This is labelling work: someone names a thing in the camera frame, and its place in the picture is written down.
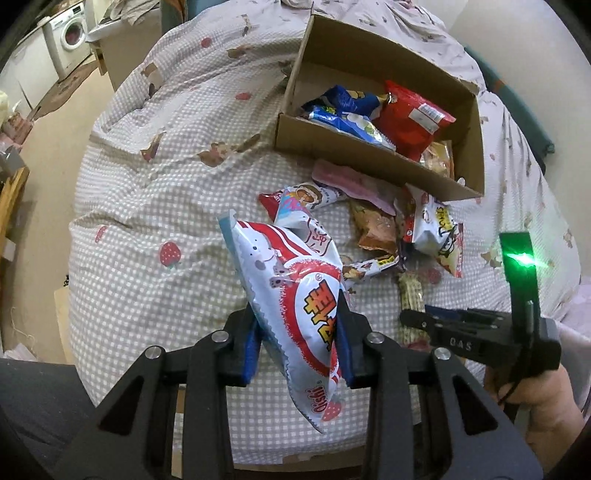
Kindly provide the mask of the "person's right hand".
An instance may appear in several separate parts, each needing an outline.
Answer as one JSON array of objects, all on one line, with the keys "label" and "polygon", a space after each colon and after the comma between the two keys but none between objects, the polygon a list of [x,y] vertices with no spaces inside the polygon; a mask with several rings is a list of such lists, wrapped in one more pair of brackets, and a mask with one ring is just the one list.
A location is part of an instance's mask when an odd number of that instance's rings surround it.
[{"label": "person's right hand", "polygon": [[505,405],[520,404],[530,409],[526,443],[549,473],[574,444],[585,425],[575,402],[570,377],[561,365],[538,377],[520,382]]}]

